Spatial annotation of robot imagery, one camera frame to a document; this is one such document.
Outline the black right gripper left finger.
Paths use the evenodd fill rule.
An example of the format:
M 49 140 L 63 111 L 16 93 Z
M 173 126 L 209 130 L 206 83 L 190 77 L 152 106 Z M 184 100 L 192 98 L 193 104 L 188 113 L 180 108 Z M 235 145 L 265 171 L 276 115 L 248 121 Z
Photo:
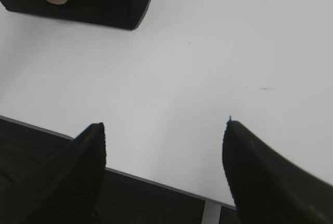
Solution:
M 18 223 L 99 223 L 105 127 L 88 126 L 20 183 Z

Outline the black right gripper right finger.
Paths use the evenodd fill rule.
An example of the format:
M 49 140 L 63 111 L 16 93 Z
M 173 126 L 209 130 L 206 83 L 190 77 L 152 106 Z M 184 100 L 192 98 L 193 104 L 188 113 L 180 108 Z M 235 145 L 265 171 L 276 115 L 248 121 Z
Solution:
M 222 164 L 242 223 L 332 223 L 332 185 L 227 122 Z

